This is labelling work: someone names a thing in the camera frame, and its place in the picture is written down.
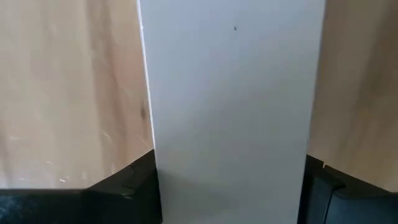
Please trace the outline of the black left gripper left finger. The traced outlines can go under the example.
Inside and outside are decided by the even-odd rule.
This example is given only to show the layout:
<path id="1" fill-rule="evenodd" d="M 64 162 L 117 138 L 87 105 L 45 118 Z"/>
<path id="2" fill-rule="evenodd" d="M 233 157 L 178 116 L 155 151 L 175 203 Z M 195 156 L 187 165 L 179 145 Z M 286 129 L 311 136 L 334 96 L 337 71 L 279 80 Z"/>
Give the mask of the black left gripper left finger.
<path id="1" fill-rule="evenodd" d="M 161 224 L 155 152 L 86 189 L 2 189 L 1 223 Z"/>

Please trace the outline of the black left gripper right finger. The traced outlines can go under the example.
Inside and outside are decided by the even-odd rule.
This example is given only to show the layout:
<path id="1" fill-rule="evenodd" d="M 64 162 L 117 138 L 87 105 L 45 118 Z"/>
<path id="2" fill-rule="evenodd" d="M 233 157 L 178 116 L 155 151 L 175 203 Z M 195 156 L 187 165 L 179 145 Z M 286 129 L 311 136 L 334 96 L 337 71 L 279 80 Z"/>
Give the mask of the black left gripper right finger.
<path id="1" fill-rule="evenodd" d="M 307 156 L 298 224 L 397 224 L 397 193 Z"/>

